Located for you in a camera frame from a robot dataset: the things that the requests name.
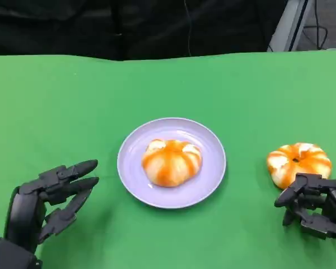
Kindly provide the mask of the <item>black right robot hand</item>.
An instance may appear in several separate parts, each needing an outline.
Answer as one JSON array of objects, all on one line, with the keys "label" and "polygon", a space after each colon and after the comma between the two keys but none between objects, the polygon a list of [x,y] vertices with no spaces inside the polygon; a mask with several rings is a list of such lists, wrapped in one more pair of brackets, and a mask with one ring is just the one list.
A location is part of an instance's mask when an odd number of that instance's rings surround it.
[{"label": "black right robot hand", "polygon": [[286,209],[284,226],[297,220],[304,233],[336,240],[336,179],[298,173],[295,181],[275,200],[274,206]]}]

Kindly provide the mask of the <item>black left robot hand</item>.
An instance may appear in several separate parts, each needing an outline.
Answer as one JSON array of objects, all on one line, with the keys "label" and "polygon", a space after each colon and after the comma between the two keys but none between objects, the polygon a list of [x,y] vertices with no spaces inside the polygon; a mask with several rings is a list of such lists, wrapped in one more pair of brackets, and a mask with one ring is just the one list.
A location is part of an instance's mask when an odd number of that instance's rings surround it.
[{"label": "black left robot hand", "polygon": [[85,177],[97,165],[97,160],[70,167],[61,165],[16,187],[8,208],[4,238],[34,253],[50,236],[69,227],[99,181],[98,177]]}]

